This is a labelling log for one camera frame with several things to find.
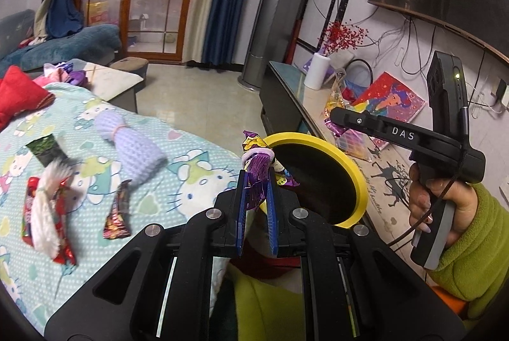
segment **yellow rim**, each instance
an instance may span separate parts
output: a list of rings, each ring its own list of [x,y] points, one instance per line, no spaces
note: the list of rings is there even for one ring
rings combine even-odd
[[[277,133],[272,134],[265,138],[265,142],[271,148],[276,147],[281,144],[303,144],[314,149],[318,149],[323,153],[328,154],[335,161],[337,161],[350,175],[352,178],[352,182],[355,186],[355,193],[357,195],[357,200],[355,202],[355,209],[350,217],[344,222],[338,223],[336,226],[350,228],[360,219],[363,214],[366,212],[367,207],[367,185],[364,176],[360,172],[359,168],[355,165],[355,163],[350,159],[345,153],[326,142],[325,140],[319,139],[314,136],[310,136],[309,134],[302,133]],[[267,213],[267,206],[265,202],[260,206],[261,209]]]

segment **polka dot fabric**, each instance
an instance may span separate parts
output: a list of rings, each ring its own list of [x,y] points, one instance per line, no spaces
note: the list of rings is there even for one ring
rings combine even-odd
[[[149,137],[167,157],[163,167],[131,191],[133,236],[149,223],[177,226],[212,207],[218,193],[235,187],[240,171],[240,158],[231,151],[157,118],[116,109],[84,88],[52,83],[46,89],[56,96],[53,105],[20,115],[0,132],[0,279],[41,333],[49,317],[129,241],[102,237],[114,191],[128,177],[114,145],[95,130],[94,118],[101,111],[118,111],[129,127]],[[43,170],[25,145],[51,133],[72,161],[67,234],[77,267],[55,264],[25,244],[20,234],[26,182]],[[226,263],[214,259],[211,308]]]

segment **red berry branch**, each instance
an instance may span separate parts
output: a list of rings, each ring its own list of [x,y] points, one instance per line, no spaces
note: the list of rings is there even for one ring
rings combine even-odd
[[[339,50],[357,49],[367,37],[368,30],[357,25],[332,22],[325,31],[324,53],[326,57]]]

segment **painting of woman with purple hair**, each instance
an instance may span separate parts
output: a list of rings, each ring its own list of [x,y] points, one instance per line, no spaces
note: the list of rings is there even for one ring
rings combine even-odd
[[[402,122],[411,122],[426,102],[401,81],[389,73],[383,73],[362,95],[352,103],[355,111],[368,111],[371,115],[383,115]],[[379,149],[386,141],[373,139]]]

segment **green fleece sleeve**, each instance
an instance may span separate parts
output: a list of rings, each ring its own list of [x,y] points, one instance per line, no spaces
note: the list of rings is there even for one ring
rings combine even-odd
[[[469,302],[468,320],[477,320],[507,279],[509,213],[481,184],[475,218],[440,258],[431,278],[450,294]]]

